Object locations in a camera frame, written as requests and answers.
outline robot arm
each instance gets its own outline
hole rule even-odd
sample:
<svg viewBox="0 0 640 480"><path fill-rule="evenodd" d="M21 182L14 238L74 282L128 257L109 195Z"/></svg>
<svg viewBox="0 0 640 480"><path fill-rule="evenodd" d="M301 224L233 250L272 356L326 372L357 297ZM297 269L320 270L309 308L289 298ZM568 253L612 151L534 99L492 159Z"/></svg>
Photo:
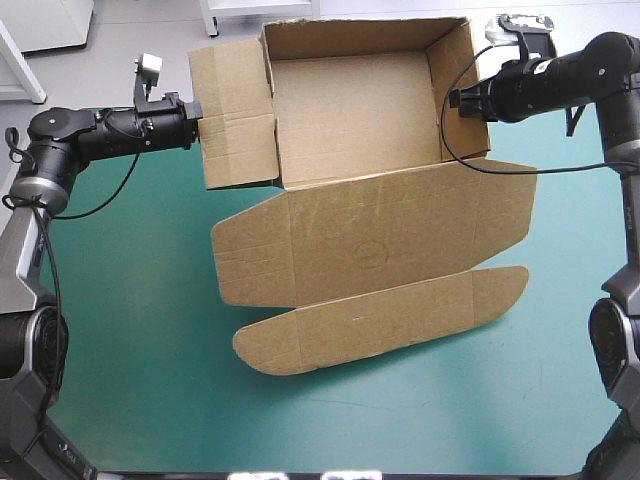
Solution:
<svg viewBox="0 0 640 480"><path fill-rule="evenodd" d="M620 174L628 260L604 284L611 297L596 303L589 328L607 395L622 412L589 455L583 475L594 480L638 479L640 171L620 162L640 167L640 40L604 33L584 50L555 58L548 18L502 15L498 23L515 37L520 59L505 63L491 78L452 91L450 105L463 117L513 123L593 102L605 163ZM571 121L570 114L568 119L569 132L577 119Z"/></svg>
<svg viewBox="0 0 640 480"><path fill-rule="evenodd" d="M55 296L39 281L44 234L67 207L77 175L91 161L188 149L196 140L202 118L198 102L185 103L177 93L148 99L161 62L146 54L137 60L131 108L42 112L29 124L24 151L16 145L15 131L7 135L13 155L21 156L3 200L15 208L0 236L0 474L10 478L92 480L97 475L53 422L40 417L43 402L51 406L57 399L68 337Z"/></svg>

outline black cable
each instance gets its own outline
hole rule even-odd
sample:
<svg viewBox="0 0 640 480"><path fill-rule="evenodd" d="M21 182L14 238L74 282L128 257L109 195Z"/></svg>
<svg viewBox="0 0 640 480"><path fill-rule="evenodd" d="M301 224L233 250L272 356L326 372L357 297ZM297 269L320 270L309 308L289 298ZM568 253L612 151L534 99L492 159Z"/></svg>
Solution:
<svg viewBox="0 0 640 480"><path fill-rule="evenodd" d="M578 166L578 167L549 168L549 169L544 169L544 170L493 170L493 169L490 169L490 168L479 167L477 165L473 165L472 163L469 163L467 160L463 160L460 157L460 155L458 155L453 150L453 147L449 143L449 137L447 135L446 108L447 108L447 106L449 104L449 95L457 87L458 83L460 82L460 80L462 79L464 74L467 73L467 71L476 63L478 58L483 53L488 52L492 48L494 48L494 45L489 45L488 47L483 48L482 50L480 50L478 53L476 53L474 55L474 57L469 61L469 63L467 63L464 66L464 68L460 71L460 73L458 73L458 75L455 77L455 79L451 83L451 86L447 90L447 93L446 93L446 95L444 97L444 100L443 100L443 103L442 103L442 111L440 112L440 134L442 135L442 142L444 143L444 146L449 151L449 153L453 156L453 159L456 162L461 163L465 167L470 168L472 170L475 170L476 172L488 173L488 174L491 174L491 175L546 175L546 174L550 174L550 173L584 172L584 171L587 171L587 170L595 170L597 168L609 168L609 167L612 167L612 166L616 166L616 167L618 167L618 166L620 166L620 167L632 167L636 172L638 171L638 165L636 165L635 163L631 163L631 162L594 163L594 164L582 165L582 166Z"/></svg>
<svg viewBox="0 0 640 480"><path fill-rule="evenodd" d="M31 211L33 212L33 216L36 219L36 223L38 224L38 229L42 233L42 237L44 238L44 245L47 250L47 256L49 257L49 266L51 268L51 276L53 277L53 290L56 297L56 360L53 366L53 375L49 385L47 387L47 392L42 398L42 403L40 404L40 410L38 412L38 426L42 430L44 428L44 420L47 414L47 409L49 408L49 402L53 397L56 386L59 384L60 380L60 346L62 344L62 292L60 289L60 276L58 275L58 265L56 264L55 256L53 255L53 247L51 245L51 238L49 237L49 231L47 230L43 218L40 216L40 212L38 212L38 207L35 205L31 205Z"/></svg>
<svg viewBox="0 0 640 480"><path fill-rule="evenodd" d="M18 142L20 141L20 134L16 127L9 127L4 131L4 140L9 147L9 160L13 163L22 163L25 158L28 158L31 164L34 163L33 157L26 150L18 148ZM14 155L20 155L20 160L16 160Z"/></svg>
<svg viewBox="0 0 640 480"><path fill-rule="evenodd" d="M133 170L136 168L136 165L138 164L138 159L140 158L140 153L141 152L136 153L136 156L134 157L133 162L131 162L131 166L129 167L129 170L127 171L127 174L122 179L122 182L120 182L120 185L118 185L118 188L116 188L115 191L109 196L109 198L107 198L100 205L98 205L95 208L92 208L91 210L87 210L86 212L78 213L76 215L58 215L58 216L53 217L53 218L55 218L56 220L76 220L78 218L84 218L84 217L88 217L89 215L93 215L94 213L99 212L104 207L109 205L118 196L120 191L127 184L127 181L129 180L129 177L133 173Z"/></svg>
<svg viewBox="0 0 640 480"><path fill-rule="evenodd" d="M36 433L33 436L31 441L29 442L29 445L27 445L25 449L18 455L14 455L13 457L10 457L10 458L0 458L0 464L12 463L12 462L15 462L16 460L22 460L23 458L25 458L27 455L29 455L29 453L31 453L31 450L33 450L33 447L35 447L36 443L38 443L38 440L40 440L42 435L44 435L48 429L49 427L46 427L46 426L40 429L38 433Z"/></svg>

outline green table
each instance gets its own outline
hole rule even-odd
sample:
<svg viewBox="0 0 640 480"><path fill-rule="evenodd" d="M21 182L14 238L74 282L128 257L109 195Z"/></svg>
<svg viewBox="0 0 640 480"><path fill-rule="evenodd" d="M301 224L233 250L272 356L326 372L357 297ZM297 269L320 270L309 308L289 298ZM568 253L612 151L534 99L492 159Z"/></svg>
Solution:
<svg viewBox="0 0 640 480"><path fill-rule="evenodd" d="M492 126L492 158L600 161L593 110ZM67 213L93 207L131 159L96 162ZM539 179L530 235L486 262L529 287L492 325L381 357L278 378L231 339L280 310L225 305L213 224L278 193L205 191L200 152L143 156L120 197L56 222L71 346L53 418L102 469L568 473L616 415L587 334L600 284L624 263L616 175Z"/></svg>

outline white floor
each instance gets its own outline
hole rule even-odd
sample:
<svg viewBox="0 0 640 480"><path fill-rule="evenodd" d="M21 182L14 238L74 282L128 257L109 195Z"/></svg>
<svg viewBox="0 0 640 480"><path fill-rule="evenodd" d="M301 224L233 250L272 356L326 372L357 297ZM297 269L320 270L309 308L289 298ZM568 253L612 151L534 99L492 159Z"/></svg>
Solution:
<svg viewBox="0 0 640 480"><path fill-rule="evenodd" d="M486 21L497 13L544 13L556 24L554 40L560 55L579 50L596 34L617 30L640 36L640 1L610 0L322 0L322 18L411 18L468 16L474 21L476 47L484 43ZM20 128L39 110L126 106L131 104L133 59L141 52L164 59L158 92L178 91L192 98L189 50L257 35L264 18L220 22L221 35L210 38L197 0L96 0L88 44L82 50L39 54L28 63L48 94L45 105L0 103L0 130ZM491 75L514 55L510 49L491 53L481 73ZM7 149L0 143L0 185L10 170ZM3 216L0 211L0 228Z"/></svg>

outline open cardboard box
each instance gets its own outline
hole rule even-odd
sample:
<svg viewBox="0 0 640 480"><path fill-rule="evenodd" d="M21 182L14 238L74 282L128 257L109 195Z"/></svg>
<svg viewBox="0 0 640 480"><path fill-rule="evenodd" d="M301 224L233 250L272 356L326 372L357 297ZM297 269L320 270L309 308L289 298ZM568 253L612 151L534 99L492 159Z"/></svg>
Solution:
<svg viewBox="0 0 640 480"><path fill-rule="evenodd" d="M519 298L521 267L465 272L524 238L535 191L533 176L446 162L438 112L472 56L462 18L272 23L191 52L207 188L285 190L212 232L227 302L303 307L236 334L250 365L342 363L486 323ZM486 124L447 114L458 152L482 156Z"/></svg>

